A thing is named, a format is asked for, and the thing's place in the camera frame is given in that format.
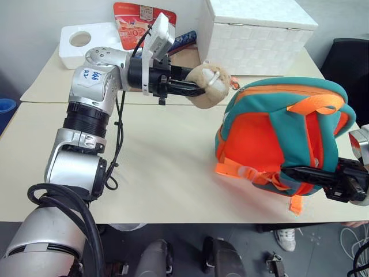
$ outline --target shoe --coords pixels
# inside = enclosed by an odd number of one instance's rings
[[[288,252],[295,251],[296,241],[295,241],[295,229],[281,229],[274,231],[276,240],[283,250]]]

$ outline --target black chair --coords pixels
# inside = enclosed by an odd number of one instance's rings
[[[321,72],[346,90],[357,124],[368,124],[369,40],[334,39]]]

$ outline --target floor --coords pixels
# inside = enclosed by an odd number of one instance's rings
[[[0,254],[3,254],[19,223],[0,223]],[[258,233],[253,224],[150,224],[132,231],[120,232],[108,226],[101,236],[106,262],[125,261],[130,264],[127,277],[134,276],[138,259],[152,241],[164,238],[174,247],[174,277],[204,277],[199,268],[202,240],[207,236],[229,241],[242,257],[248,277],[274,276],[266,270],[264,257],[276,252],[283,258],[289,277],[346,276],[352,268],[351,260],[339,243],[342,226],[338,223],[302,227],[296,232],[297,247],[293,253],[283,251],[273,233]],[[347,246],[353,244],[345,237]],[[89,254],[86,251],[86,276],[89,272]]]

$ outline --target white box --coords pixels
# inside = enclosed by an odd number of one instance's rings
[[[284,75],[317,26],[294,0],[204,0],[200,60],[234,75]]]

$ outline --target teal backpack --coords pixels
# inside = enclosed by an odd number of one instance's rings
[[[281,167],[334,172],[335,138],[356,119],[347,101],[340,85],[318,78],[270,78],[239,89],[216,134],[215,171],[285,196],[316,192],[319,186],[298,182]]]

